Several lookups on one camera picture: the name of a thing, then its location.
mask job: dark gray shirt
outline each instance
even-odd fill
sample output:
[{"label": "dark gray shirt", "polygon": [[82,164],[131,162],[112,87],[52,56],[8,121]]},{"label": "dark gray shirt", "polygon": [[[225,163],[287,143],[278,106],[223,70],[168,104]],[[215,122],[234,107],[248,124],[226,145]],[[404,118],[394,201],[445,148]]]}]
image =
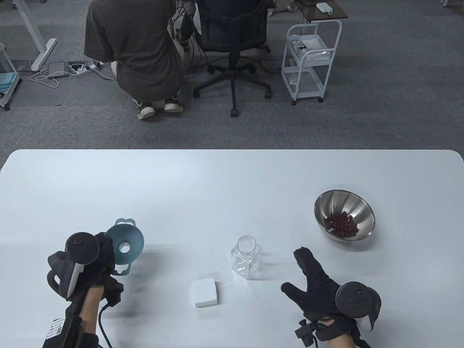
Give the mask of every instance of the dark gray shirt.
[{"label": "dark gray shirt", "polygon": [[117,61],[121,89],[139,102],[177,94],[184,64],[169,36],[175,0],[95,0],[85,26],[84,54]]}]

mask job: desk surface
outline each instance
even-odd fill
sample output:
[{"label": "desk surface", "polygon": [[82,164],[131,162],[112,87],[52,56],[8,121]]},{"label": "desk surface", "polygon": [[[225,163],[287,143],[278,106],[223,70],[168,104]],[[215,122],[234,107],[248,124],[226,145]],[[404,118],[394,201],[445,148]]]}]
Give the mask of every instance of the desk surface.
[{"label": "desk surface", "polygon": [[[302,313],[279,289],[305,286],[292,259],[302,245],[339,283],[378,291],[380,317],[362,334],[372,347],[458,347],[463,179],[461,157],[440,150],[14,152],[0,171],[0,346],[41,347],[67,307],[46,283],[47,256],[72,233],[123,217],[146,248],[121,279],[122,302],[103,315],[114,347],[302,348]],[[320,231],[314,202],[332,188],[371,205],[373,236],[345,245]],[[230,270],[244,234],[263,248],[259,280]],[[196,309],[190,285],[206,276],[219,305]]]},{"label": "desk surface", "polygon": [[[293,0],[293,2],[308,22],[312,22],[314,20],[348,18],[348,15],[345,13],[345,11],[343,11],[340,5],[335,2],[335,0],[314,1],[314,4],[311,6],[306,5],[306,3],[313,3],[311,0]],[[319,9],[316,7],[316,4],[319,2],[327,2],[327,4],[333,9],[332,15],[319,11]]]}]

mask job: blue funnel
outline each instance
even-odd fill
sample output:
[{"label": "blue funnel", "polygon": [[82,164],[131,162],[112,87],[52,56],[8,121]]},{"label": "blue funnel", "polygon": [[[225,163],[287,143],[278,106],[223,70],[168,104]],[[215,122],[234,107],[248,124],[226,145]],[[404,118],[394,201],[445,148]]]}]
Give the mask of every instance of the blue funnel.
[{"label": "blue funnel", "polygon": [[121,273],[115,270],[113,275],[128,275],[130,265],[142,254],[145,245],[142,232],[135,226],[133,219],[118,219],[105,236],[113,240],[115,264],[127,265]]}]

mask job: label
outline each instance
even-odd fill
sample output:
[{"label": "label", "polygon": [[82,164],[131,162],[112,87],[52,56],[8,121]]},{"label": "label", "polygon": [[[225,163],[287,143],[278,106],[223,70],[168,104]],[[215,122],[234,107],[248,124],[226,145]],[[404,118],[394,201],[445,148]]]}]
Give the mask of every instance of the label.
[{"label": "label", "polygon": [[58,336],[59,334],[61,334],[61,331],[63,330],[65,320],[66,320],[66,317],[55,319],[52,322],[52,324],[50,326],[50,329],[48,330],[47,338],[45,338],[45,339],[48,340],[49,338],[52,338],[52,337],[55,337],[55,336]]}]

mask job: white sponge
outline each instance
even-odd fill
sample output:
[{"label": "white sponge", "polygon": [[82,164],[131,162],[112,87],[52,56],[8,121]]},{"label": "white sponge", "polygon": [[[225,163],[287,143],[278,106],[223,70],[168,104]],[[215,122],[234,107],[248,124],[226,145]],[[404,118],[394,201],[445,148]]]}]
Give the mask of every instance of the white sponge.
[{"label": "white sponge", "polygon": [[193,303],[195,307],[212,306],[218,303],[218,292],[214,278],[193,282]]}]

